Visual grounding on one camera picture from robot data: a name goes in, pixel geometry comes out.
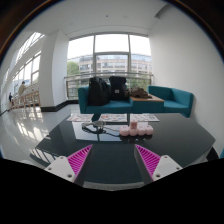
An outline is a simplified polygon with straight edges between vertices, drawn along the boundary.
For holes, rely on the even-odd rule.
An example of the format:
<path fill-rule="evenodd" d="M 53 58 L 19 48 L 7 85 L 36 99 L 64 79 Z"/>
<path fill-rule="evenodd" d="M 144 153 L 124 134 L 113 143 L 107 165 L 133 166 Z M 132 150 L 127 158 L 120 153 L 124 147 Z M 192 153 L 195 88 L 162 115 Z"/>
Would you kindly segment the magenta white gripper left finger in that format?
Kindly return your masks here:
<path fill-rule="evenodd" d="M 86 146 L 68 157 L 59 156 L 49 166 L 45 168 L 56 176 L 59 176 L 65 180 L 75 183 L 78 180 L 78 176 L 87 161 L 87 157 L 91 152 L 92 146 Z"/>

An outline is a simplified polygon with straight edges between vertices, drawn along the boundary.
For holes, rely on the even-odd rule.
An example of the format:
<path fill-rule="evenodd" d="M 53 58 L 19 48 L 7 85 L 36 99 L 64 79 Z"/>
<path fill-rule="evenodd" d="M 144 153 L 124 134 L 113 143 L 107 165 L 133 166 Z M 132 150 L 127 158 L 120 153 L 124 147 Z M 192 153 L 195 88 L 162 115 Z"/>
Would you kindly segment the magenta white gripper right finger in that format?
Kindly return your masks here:
<path fill-rule="evenodd" d="M 134 155 L 144 181 L 156 181 L 182 169 L 168 155 L 159 156 L 140 145 L 134 146 Z"/>

